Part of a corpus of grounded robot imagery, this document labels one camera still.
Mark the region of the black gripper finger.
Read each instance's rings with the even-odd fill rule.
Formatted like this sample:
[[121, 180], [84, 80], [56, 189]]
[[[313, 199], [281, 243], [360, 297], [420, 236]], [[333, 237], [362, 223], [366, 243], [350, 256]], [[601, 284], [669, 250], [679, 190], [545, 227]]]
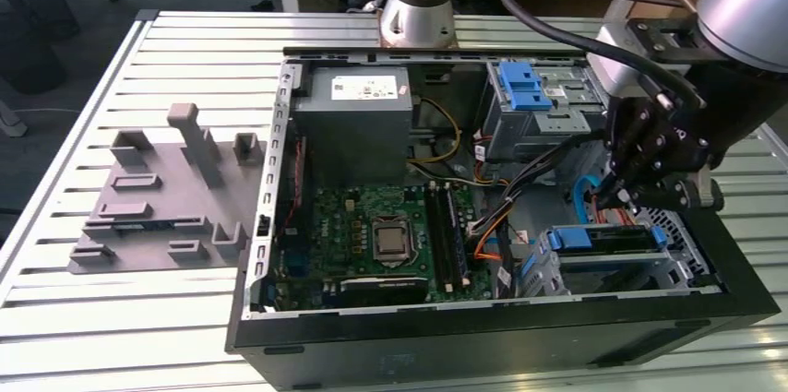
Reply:
[[709, 208], [709, 171], [671, 173], [661, 179], [645, 179], [634, 174], [618, 177], [625, 203], [638, 208], [683, 211]]
[[665, 177], [662, 154], [670, 145], [661, 107], [647, 98], [609, 99], [603, 140], [607, 171], [594, 189], [598, 207], [621, 207], [646, 200]]

